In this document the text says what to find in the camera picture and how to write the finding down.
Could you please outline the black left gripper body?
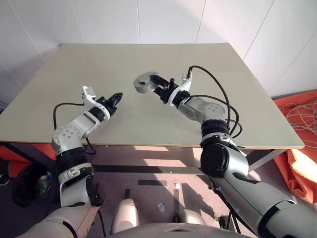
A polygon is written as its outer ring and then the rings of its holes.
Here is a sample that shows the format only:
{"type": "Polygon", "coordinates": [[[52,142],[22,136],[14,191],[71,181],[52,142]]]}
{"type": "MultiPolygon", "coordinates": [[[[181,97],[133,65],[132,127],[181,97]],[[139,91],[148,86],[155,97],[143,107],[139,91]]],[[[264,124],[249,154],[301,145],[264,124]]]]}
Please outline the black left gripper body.
{"type": "Polygon", "coordinates": [[[108,99],[105,99],[105,97],[98,98],[97,102],[102,104],[108,110],[110,115],[113,115],[117,110],[116,106],[115,107],[110,106],[110,101],[108,99]]]}

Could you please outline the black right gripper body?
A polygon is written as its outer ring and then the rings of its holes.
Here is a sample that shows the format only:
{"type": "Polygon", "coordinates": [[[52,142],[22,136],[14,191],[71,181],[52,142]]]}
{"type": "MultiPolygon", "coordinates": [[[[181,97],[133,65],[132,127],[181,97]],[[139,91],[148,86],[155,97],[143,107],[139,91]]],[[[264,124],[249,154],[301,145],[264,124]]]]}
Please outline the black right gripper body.
{"type": "Polygon", "coordinates": [[[171,96],[172,92],[178,87],[177,84],[175,84],[175,79],[171,78],[169,80],[169,85],[168,86],[160,86],[161,88],[163,88],[165,90],[165,96],[164,99],[161,99],[163,101],[163,103],[167,103],[169,97],[171,96]]]}

